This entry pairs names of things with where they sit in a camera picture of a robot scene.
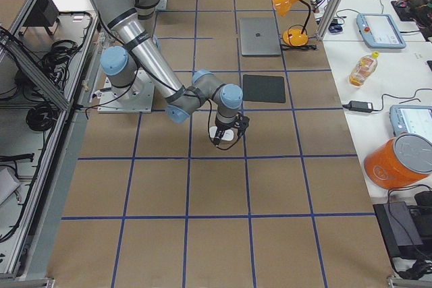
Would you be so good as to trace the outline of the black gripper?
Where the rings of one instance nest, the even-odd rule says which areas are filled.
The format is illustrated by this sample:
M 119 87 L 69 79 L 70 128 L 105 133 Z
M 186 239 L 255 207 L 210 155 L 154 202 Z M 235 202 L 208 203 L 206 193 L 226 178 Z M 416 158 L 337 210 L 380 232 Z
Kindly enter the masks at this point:
M 217 129 L 215 130 L 215 135 L 213 137 L 213 144 L 219 145 L 223 137 L 223 130 L 227 129 L 236 129 L 237 138 L 240 139 L 246 133 L 249 122 L 250 119 L 240 112 L 237 112 L 233 117 L 225 117 L 220 113 L 217 113 L 215 118 L 215 126 L 217 126 Z

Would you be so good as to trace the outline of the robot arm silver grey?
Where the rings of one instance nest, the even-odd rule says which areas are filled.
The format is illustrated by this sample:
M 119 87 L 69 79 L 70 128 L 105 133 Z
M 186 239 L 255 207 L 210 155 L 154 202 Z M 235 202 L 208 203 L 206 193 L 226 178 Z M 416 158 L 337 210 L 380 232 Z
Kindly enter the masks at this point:
M 115 32 L 123 48 L 140 64 L 167 102 L 169 118 L 182 123 L 193 112 L 211 100 L 217 105 L 216 131 L 211 138 L 219 146 L 229 129 L 236 129 L 242 138 L 249 118 L 240 112 L 243 91 L 236 84 L 225 84 L 206 69 L 194 73 L 192 84 L 185 87 L 160 53 L 151 35 L 140 23 L 139 9 L 153 10 L 160 0 L 96 0 L 100 19 L 106 28 Z

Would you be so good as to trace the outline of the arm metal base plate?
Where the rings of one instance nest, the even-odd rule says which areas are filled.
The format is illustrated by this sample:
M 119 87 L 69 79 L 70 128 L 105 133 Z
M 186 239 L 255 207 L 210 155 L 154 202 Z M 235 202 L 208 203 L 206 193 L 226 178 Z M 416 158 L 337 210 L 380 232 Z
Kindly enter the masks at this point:
M 153 105 L 155 86 L 147 74 L 139 70 L 134 85 L 120 97 L 127 88 L 112 88 L 109 78 L 105 78 L 107 91 L 100 93 L 97 110 L 99 113 L 150 113 Z

